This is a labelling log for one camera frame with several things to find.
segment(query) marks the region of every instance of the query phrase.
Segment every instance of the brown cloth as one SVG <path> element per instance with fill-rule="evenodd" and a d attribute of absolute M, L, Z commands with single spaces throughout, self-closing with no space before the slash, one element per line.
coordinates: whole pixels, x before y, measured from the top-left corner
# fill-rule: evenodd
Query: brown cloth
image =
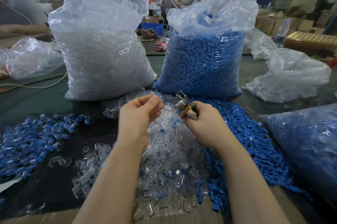
<path fill-rule="evenodd" d="M 141 35 L 143 36 L 143 39 L 159 38 L 153 29 L 141 29 Z"/>

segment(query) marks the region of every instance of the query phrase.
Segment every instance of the hand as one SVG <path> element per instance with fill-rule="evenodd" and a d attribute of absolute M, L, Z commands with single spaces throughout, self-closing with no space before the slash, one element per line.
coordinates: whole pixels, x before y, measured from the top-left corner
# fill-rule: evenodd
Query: hand
<path fill-rule="evenodd" d="M 119 114 L 116 145 L 127 145 L 142 153 L 149 144 L 149 124 L 161 115 L 165 107 L 157 95 L 146 95 L 125 104 Z"/>
<path fill-rule="evenodd" d="M 185 119 L 186 126 L 201 143 L 218 150 L 227 138 L 234 137 L 216 108 L 198 101 L 193 103 L 199 113 L 198 120 L 185 119 L 185 112 L 180 117 Z"/>

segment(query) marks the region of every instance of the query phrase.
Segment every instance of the electrical cable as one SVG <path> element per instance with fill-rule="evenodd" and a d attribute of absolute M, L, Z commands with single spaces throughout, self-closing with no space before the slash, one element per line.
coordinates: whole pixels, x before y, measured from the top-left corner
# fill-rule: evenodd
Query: electrical cable
<path fill-rule="evenodd" d="M 24 16 L 22 13 L 19 13 L 17 10 L 13 9 L 12 7 L 10 7 L 8 4 L 6 4 L 5 2 L 3 2 L 2 0 L 0 0 L 2 3 L 4 3 L 5 5 L 7 5 L 10 9 L 12 9 L 13 11 L 17 12 L 18 14 L 21 14 L 24 18 L 26 18 L 27 20 L 29 20 L 26 16 Z"/>
<path fill-rule="evenodd" d="M 14 90 L 14 89 L 19 88 L 19 87 L 30 88 L 30 89 L 47 89 L 47 88 L 53 87 L 53 86 L 57 85 L 58 83 L 60 83 L 62 80 L 65 79 L 65 77 L 66 77 L 67 75 L 68 75 L 68 73 L 65 73 L 65 74 L 63 75 L 63 77 L 62 77 L 59 81 L 57 81 L 57 82 L 55 82 L 55 83 L 53 83 L 53 84 L 51 84 L 51 85 L 43 86 L 43 87 L 32 87 L 32 86 L 26 86 L 26 85 L 29 85 L 29 84 L 32 84 L 32 83 L 37 83 L 37 82 L 42 82 L 42 81 L 46 81 L 46 80 L 50 80 L 50 79 L 52 79 L 52 78 L 59 77 L 59 76 L 62 76 L 62 75 L 56 75 L 56 76 L 48 77 L 48 78 L 41 79 L 41 80 L 36 80 L 36 81 L 27 82 L 27 83 L 25 83 L 25 84 L 23 84 L 23 85 L 16 85 L 16 84 L 0 84 L 0 87 L 1 87 L 1 86 L 14 86 L 13 88 L 9 88 L 9 89 L 7 89 L 7 90 L 3 90 L 2 92 L 11 91 L 11 90 Z"/>

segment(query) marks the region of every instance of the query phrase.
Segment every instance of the bag of blue plastic parts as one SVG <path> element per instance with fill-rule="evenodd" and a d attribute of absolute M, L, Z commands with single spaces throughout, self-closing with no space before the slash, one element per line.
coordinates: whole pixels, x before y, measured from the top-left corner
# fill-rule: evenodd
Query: bag of blue plastic parts
<path fill-rule="evenodd" d="M 300 175 L 337 203 L 337 103 L 260 117 Z"/>
<path fill-rule="evenodd" d="M 255 0 L 202 0 L 170 10 L 167 20 L 174 31 L 153 88 L 213 98 L 240 94 L 245 31 L 254 28 L 258 9 Z"/>

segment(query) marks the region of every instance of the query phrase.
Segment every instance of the white cable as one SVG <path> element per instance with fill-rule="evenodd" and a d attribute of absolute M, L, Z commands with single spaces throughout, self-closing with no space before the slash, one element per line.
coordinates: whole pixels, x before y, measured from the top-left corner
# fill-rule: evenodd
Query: white cable
<path fill-rule="evenodd" d="M 50 87 L 53 87 L 54 85 L 57 85 L 59 82 L 61 82 L 65 77 L 68 75 L 68 73 L 65 73 L 64 76 L 57 81 L 56 83 L 53 83 L 52 85 L 44 86 L 44 87 L 32 87 L 32 86 L 26 86 L 26 85 L 16 85 L 16 84 L 0 84 L 1 86 L 17 86 L 17 87 L 24 87 L 24 88 L 30 88 L 30 89 L 47 89 Z"/>
<path fill-rule="evenodd" d="M 7 5 L 10 9 L 12 9 L 12 10 L 14 10 L 15 12 L 17 12 L 18 14 L 21 14 L 23 17 L 25 17 L 22 13 L 19 13 L 17 10 L 15 10 L 15 9 L 13 9 L 13 8 L 11 8 L 8 4 L 6 4 L 5 2 L 3 2 L 2 0 L 0 0 L 2 3 L 4 3 L 5 5 Z"/>

